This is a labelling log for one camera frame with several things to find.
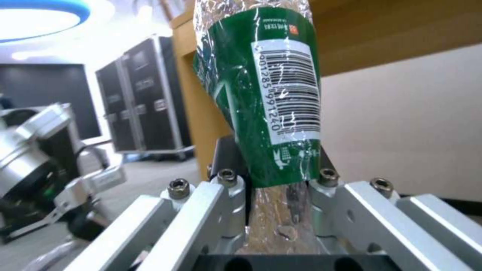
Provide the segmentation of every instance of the gray floor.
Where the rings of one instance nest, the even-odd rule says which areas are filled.
[[[113,217],[118,216],[141,194],[159,195],[175,178],[185,178],[195,185],[201,181],[195,159],[184,163],[130,163],[124,167],[126,183],[101,194]],[[31,260],[62,244],[67,236],[64,224],[54,224],[7,245],[0,245],[0,271],[21,270]],[[63,269],[69,260],[65,259],[54,269]]]

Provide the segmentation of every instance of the barcode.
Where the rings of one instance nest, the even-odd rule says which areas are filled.
[[[320,139],[320,95],[309,46],[298,41],[252,43],[273,145]]]

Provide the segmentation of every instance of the plastic wrap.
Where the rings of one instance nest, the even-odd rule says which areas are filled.
[[[57,246],[50,252],[31,261],[23,271],[44,271],[48,270],[54,264],[59,262],[62,258],[69,255],[71,252],[82,246],[84,243],[79,240],[67,241],[64,244]]]
[[[308,0],[197,0],[194,69],[233,128],[256,189],[240,253],[317,253],[306,180],[320,164]]]

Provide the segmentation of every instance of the hole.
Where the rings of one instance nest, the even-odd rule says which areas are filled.
[[[378,186],[382,186],[382,187],[385,187],[387,188],[389,185],[388,185],[388,182],[386,180],[383,180],[383,179],[377,179],[375,181],[375,183],[378,185]]]
[[[182,180],[174,180],[173,183],[173,188],[179,188],[184,186],[184,181]]]
[[[323,174],[328,175],[328,176],[335,176],[335,172],[332,169],[323,169]]]
[[[253,267],[245,258],[236,257],[226,263],[224,271],[253,271]]]
[[[347,211],[347,218],[348,218],[348,221],[350,221],[351,223],[355,222],[355,215],[351,210]]]
[[[203,246],[201,249],[201,254],[208,254],[209,253],[209,247],[207,245]]]
[[[368,248],[366,249],[366,251],[368,253],[373,253],[373,252],[377,252],[377,251],[380,251],[380,250],[382,250],[382,247],[380,247],[376,243],[371,243],[370,245],[368,245]]]
[[[363,268],[350,257],[342,257],[335,261],[335,271],[363,271]]]
[[[218,173],[221,177],[234,177],[234,171],[230,169],[222,169]]]

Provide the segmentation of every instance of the ceiling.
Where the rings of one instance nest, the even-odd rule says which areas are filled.
[[[80,63],[101,68],[146,36],[158,33],[170,36],[167,19],[157,0],[109,0],[115,7],[113,16],[103,12],[71,30],[44,38],[22,42],[0,43],[0,64],[65,64]],[[153,6],[152,20],[137,18],[143,4]],[[171,12],[182,12],[181,1],[170,1]],[[27,52],[28,59],[16,60],[12,54]]]

